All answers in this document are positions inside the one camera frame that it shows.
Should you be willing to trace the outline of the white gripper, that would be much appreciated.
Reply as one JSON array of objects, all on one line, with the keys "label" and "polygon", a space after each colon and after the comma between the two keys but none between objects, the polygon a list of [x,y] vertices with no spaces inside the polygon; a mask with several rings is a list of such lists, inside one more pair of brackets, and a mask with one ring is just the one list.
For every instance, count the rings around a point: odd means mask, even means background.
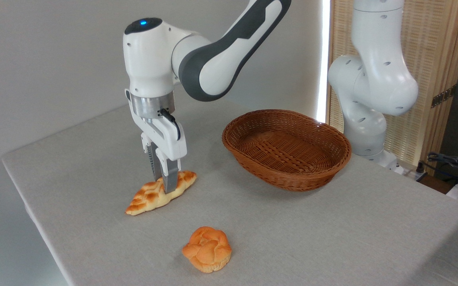
[{"label": "white gripper", "polygon": [[132,114],[132,119],[142,130],[142,146],[147,152],[154,180],[163,179],[166,194],[176,190],[180,159],[187,154],[186,140],[180,123],[161,116],[158,119],[142,119]]}]

